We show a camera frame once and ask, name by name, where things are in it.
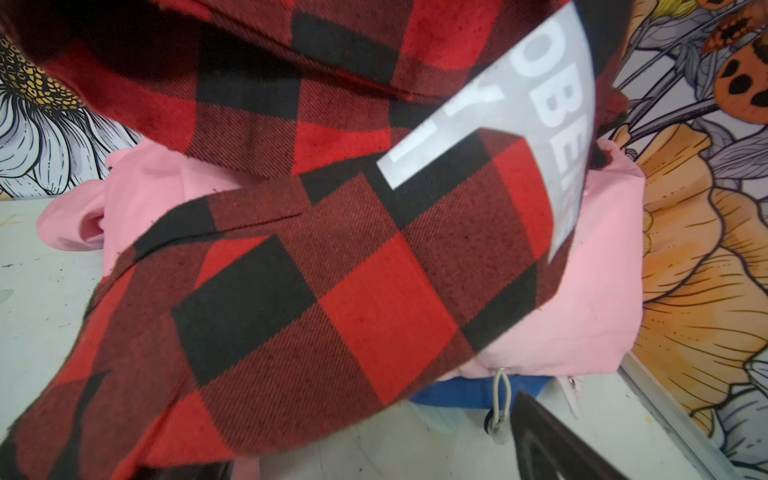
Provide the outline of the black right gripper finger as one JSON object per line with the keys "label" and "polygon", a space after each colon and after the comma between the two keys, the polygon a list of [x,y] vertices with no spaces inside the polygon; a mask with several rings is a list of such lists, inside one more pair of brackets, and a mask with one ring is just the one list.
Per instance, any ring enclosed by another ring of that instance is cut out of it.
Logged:
{"label": "black right gripper finger", "polygon": [[522,480],[627,480],[527,392],[513,402],[513,439]]}

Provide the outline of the blue cloth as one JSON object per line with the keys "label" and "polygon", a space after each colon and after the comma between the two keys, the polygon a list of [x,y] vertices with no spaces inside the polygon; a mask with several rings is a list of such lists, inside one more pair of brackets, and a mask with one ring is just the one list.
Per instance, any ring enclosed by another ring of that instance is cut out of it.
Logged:
{"label": "blue cloth", "polygon": [[[536,397],[552,378],[512,375],[509,380],[512,397],[520,391],[526,391]],[[489,410],[493,407],[493,378],[455,377],[436,382],[414,394],[410,400],[416,404],[434,407]]]}

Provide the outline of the red black plaid cloth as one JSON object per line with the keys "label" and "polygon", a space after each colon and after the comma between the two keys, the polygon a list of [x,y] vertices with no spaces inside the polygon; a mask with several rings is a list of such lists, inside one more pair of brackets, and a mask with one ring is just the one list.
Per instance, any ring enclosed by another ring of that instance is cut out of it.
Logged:
{"label": "red black plaid cloth", "polygon": [[251,185],[118,257],[1,446],[5,479],[290,450],[557,291],[629,1],[5,1],[88,105]]}

